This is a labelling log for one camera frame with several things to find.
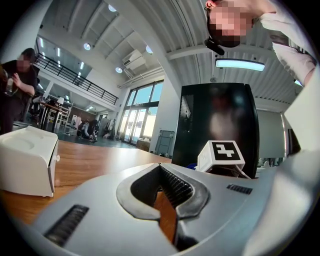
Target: balcony railing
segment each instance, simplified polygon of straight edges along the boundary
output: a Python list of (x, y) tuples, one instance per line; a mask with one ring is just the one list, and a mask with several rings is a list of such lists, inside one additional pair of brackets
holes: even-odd
[(84, 77), (79, 76), (76, 72), (73, 72), (69, 68), (55, 62), (53, 59), (50, 59), (41, 53), (36, 55), (35, 65), (50, 71), (58, 77), (65, 79), (66, 81), (86, 90), (88, 93), (93, 94), (108, 103), (115, 105), (117, 102), (118, 97), (114, 96), (112, 93), (102, 89)]

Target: bottle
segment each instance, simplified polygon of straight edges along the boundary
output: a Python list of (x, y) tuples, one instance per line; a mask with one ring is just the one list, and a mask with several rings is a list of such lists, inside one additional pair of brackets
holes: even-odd
[(10, 77), (6, 82), (5, 94), (11, 96), (13, 91), (14, 80)]

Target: black shirt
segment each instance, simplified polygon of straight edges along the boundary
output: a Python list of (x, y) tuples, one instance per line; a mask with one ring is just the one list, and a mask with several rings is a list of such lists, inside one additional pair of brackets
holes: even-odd
[[(17, 61), (12, 60), (2, 64), (2, 68), (8, 73), (8, 75), (13, 76), (14, 73), (17, 73), (20, 77), (22, 83), (32, 86), (34, 91), (37, 89), (37, 74), (33, 68), (33, 65), (30, 66), (30, 69), (27, 72), (19, 72), (17, 68)], [(18, 89), (18, 91), (13, 95), (13, 97), (18, 97), (23, 101), (23, 103), (28, 102), (30, 96), (24, 91)]]

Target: white box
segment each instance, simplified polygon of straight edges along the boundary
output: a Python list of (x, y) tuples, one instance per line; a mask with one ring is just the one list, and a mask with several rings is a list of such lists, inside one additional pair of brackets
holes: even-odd
[(209, 140), (198, 155), (197, 170), (208, 172), (213, 166), (237, 165), (242, 170), (245, 160), (233, 140)]
[(0, 189), (53, 197), (58, 136), (32, 126), (0, 136)]

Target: fluorescent light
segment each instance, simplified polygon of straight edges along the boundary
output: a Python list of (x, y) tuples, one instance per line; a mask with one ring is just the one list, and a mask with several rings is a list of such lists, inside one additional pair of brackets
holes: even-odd
[(44, 47), (44, 40), (41, 37), (39, 37), (39, 39), (40, 39), (40, 45), (43, 48)]
[(122, 73), (122, 68), (121, 67), (116, 67), (115, 71), (117, 71), (119, 74), (121, 74)]
[(153, 54), (153, 53), (154, 53), (148, 45), (146, 46), (145, 49), (146, 49), (146, 51), (147, 51), (148, 53), (150, 53), (150, 54)]
[(83, 45), (83, 48), (84, 48), (85, 50), (89, 51), (89, 50), (91, 49), (91, 45), (86, 42), (86, 43)]
[(111, 12), (116, 12), (117, 10), (115, 9), (115, 8), (113, 8), (110, 4), (109, 4), (109, 10), (111, 11)]
[(295, 80), (294, 83), (295, 83), (296, 85), (298, 85), (298, 86), (303, 87), (302, 84), (301, 84), (298, 80)]
[(256, 71), (265, 69), (265, 64), (263, 63), (240, 59), (217, 59), (215, 65), (217, 68), (238, 68)]

